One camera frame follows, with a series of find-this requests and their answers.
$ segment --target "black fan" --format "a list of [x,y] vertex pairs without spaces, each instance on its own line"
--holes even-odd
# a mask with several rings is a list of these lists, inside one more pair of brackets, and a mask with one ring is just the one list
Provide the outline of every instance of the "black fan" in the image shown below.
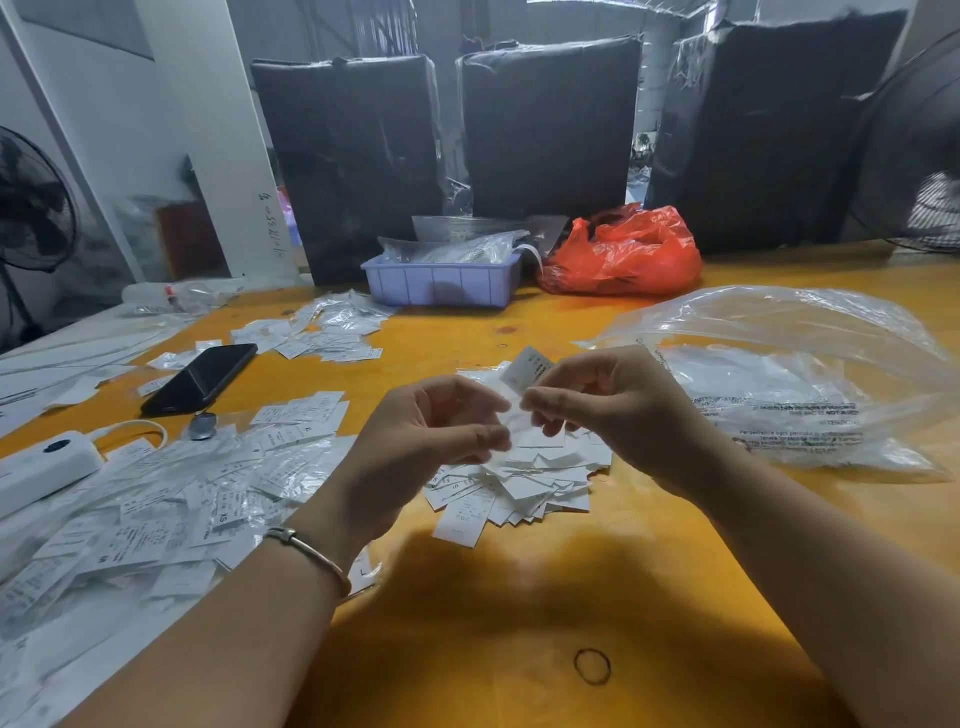
[[70,257],[76,241],[76,210],[57,167],[32,141],[0,127],[0,279],[23,319],[22,343],[39,338],[43,329],[4,263],[52,273]]
[[870,235],[926,252],[960,251],[960,32],[876,92],[857,165],[851,215]]

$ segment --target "black wrapped package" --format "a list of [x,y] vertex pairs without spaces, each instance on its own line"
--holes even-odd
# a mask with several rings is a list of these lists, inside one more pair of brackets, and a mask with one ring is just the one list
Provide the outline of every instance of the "black wrapped package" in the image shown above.
[[818,241],[850,203],[835,182],[905,21],[724,24],[681,41],[645,206],[676,207],[703,253]]
[[443,213],[430,59],[251,69],[314,282],[363,279],[377,235],[414,240],[412,215]]
[[457,61],[474,215],[585,217],[623,205],[641,45],[625,36]]

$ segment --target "black smartphone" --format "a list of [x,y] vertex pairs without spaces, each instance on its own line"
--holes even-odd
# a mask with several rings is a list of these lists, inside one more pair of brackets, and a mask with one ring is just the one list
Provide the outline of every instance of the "black smartphone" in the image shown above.
[[255,356],[255,344],[231,344],[201,352],[143,403],[140,414],[190,415],[207,409]]

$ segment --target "white power strip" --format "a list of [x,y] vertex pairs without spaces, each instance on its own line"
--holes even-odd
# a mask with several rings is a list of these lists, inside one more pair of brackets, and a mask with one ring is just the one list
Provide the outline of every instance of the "white power strip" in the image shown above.
[[88,435],[62,432],[0,460],[0,518],[96,473],[104,458]]

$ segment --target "person's left hand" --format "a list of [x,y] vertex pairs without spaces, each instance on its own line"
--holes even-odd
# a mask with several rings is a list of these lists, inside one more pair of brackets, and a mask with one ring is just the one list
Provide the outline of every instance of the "person's left hand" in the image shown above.
[[291,523],[313,531],[308,519],[314,514],[324,541],[344,530],[338,537],[348,546],[330,548],[352,562],[356,552],[390,529],[441,465],[482,463],[491,450],[510,449],[510,431],[496,417],[508,409],[503,397],[463,376],[435,376],[391,390]]

